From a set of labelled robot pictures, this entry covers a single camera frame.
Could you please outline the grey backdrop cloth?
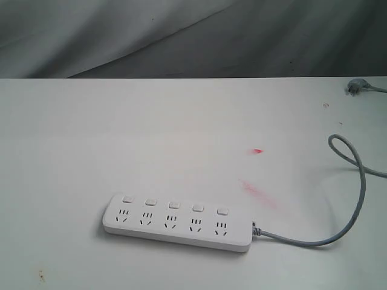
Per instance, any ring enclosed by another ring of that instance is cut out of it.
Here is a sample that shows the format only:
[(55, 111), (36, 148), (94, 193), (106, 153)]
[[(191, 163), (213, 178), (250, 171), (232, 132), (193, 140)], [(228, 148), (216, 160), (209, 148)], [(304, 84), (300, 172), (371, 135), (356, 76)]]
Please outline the grey backdrop cloth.
[(3, 78), (385, 75), (385, 1), (1, 2)]

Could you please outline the grey wall plug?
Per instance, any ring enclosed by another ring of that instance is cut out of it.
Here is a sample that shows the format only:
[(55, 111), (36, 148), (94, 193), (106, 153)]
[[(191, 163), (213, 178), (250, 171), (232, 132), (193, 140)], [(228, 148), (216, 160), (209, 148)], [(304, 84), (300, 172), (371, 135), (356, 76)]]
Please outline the grey wall plug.
[(352, 79), (352, 80), (350, 80), (347, 84), (346, 91), (347, 91), (347, 93), (351, 94), (352, 96), (355, 96), (362, 91), (375, 91), (375, 92), (386, 93), (386, 89), (373, 86), (369, 82), (367, 82), (365, 79)]

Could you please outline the white five-outlet power strip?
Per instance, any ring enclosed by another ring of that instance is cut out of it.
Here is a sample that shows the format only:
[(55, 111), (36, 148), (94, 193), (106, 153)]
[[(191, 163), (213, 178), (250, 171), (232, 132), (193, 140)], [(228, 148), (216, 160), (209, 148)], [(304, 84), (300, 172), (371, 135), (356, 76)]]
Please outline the white five-outlet power strip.
[(244, 253), (252, 218), (223, 204), (116, 194), (102, 217), (107, 233)]

